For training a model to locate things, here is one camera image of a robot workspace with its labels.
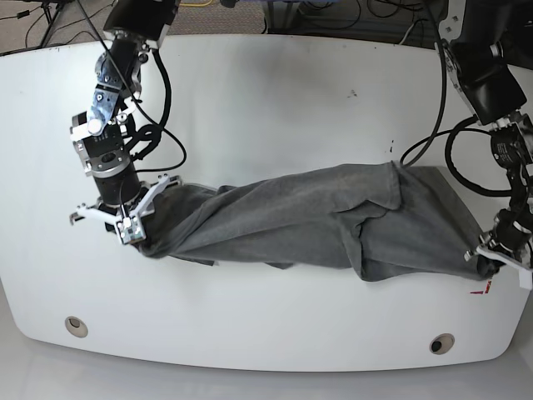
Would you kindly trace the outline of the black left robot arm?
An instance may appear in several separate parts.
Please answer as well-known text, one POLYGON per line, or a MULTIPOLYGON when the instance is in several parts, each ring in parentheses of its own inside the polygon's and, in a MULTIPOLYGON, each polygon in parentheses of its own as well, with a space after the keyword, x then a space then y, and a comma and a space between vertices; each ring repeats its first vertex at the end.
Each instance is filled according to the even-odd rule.
POLYGON ((440 52, 457 92, 471 117, 457 123, 445 145, 451 175, 465 188, 488 198, 508 198, 491 230, 480 235, 477 247, 466 253, 518 272, 519 284, 532 289, 532 266, 521 258, 532 250, 532 122, 521 112, 526 95, 508 68, 501 45, 517 1, 447 1, 438 25, 440 52), (490 129, 491 154, 506 172, 507 190, 491 190, 462 176, 452 160, 458 133, 477 123, 490 129))

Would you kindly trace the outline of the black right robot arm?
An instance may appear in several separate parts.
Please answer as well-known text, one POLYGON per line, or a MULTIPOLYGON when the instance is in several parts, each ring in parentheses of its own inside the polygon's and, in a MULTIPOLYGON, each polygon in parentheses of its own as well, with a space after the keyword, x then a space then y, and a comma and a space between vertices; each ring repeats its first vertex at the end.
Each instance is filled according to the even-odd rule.
POLYGON ((95 65, 97 84, 87 111, 72 119, 70 138, 83 170, 97 186, 96 204, 81 204, 70 217, 75 223, 95 219, 114 231, 123 245, 139 243, 147 235, 143 218, 154 213, 154 198, 178 182, 160 167, 157 181, 143 182, 135 163, 153 152, 167 133, 172 88, 160 48, 172 25, 178 1, 118 1, 112 6, 100 43, 109 40, 95 65), (138 127, 133 114, 142 112, 141 68, 154 60, 164 88, 160 120, 147 117, 138 127))

